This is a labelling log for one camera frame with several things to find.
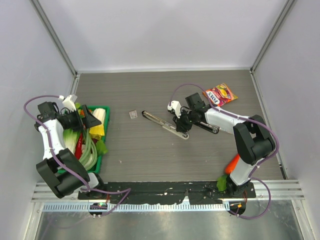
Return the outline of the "red white staple box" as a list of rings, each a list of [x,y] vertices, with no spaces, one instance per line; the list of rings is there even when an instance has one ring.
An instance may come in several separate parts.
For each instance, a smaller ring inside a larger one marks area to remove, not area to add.
[[[137,111],[136,110],[132,110],[129,112],[129,116],[131,119],[135,119],[138,117]]]

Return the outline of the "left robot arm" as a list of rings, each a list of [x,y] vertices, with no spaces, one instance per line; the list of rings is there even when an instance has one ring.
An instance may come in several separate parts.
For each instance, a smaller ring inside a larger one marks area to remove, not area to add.
[[[82,189],[90,197],[102,199],[107,192],[101,177],[96,173],[88,173],[76,156],[66,147],[63,139],[64,130],[82,130],[84,127],[98,126],[101,121],[89,112],[86,105],[84,117],[77,110],[66,114],[58,112],[55,102],[43,102],[38,105],[40,112],[34,125],[42,135],[44,156],[36,165],[36,170],[51,191],[59,199]]]

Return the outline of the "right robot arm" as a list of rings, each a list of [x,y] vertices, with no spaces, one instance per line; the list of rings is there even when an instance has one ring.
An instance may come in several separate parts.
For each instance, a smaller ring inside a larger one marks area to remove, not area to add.
[[[236,115],[218,106],[205,104],[198,93],[185,98],[187,106],[172,100],[167,110],[174,115],[176,131],[187,133],[201,123],[217,127],[234,136],[239,160],[226,177],[226,193],[233,198],[241,195],[251,180],[253,170],[276,150],[276,143],[260,115]]]

